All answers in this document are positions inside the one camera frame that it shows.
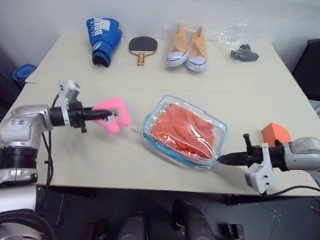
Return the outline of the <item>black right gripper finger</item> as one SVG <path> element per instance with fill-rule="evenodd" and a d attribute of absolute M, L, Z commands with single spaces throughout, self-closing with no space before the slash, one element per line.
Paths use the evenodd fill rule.
<path fill-rule="evenodd" d="M 218 158 L 217 161 L 220 164 L 228 166 L 247 166 L 248 162 L 243 159 L 233 159 L 233 158 Z"/>
<path fill-rule="evenodd" d="M 243 160 L 246 157 L 246 152 L 233 152 L 220 156 L 218 160 Z"/>

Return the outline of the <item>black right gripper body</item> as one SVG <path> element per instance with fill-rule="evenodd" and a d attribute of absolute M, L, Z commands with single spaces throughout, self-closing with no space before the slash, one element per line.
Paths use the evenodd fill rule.
<path fill-rule="evenodd" d="M 252 164 L 261 164 L 263 161 L 263 152 L 260 145 L 252 145 L 250 135 L 248 133 L 243 134 L 243 138 L 246 144 L 245 162 L 249 168 Z"/>

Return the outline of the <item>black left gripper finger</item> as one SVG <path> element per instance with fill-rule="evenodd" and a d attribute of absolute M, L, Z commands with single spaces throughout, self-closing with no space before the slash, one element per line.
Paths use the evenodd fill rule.
<path fill-rule="evenodd" d="M 89 114 L 89 115 L 84 115 L 84 120 L 85 121 L 96 121 L 96 120 L 108 120 L 108 117 L 110 115 L 108 114 Z"/>
<path fill-rule="evenodd" d="M 83 109 L 83 114 L 85 116 L 112 116 L 113 112 L 107 109 L 93 109 L 86 107 Z"/>

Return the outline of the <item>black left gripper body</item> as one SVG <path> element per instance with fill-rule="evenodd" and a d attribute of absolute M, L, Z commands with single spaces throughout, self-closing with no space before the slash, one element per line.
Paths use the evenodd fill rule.
<path fill-rule="evenodd" d="M 87 132 L 86 123 L 84 120 L 85 108 L 83 107 L 80 101 L 75 101 L 70 103 L 68 109 L 68 117 L 70 126 L 75 129 L 80 129 L 80 131 L 84 134 Z"/>

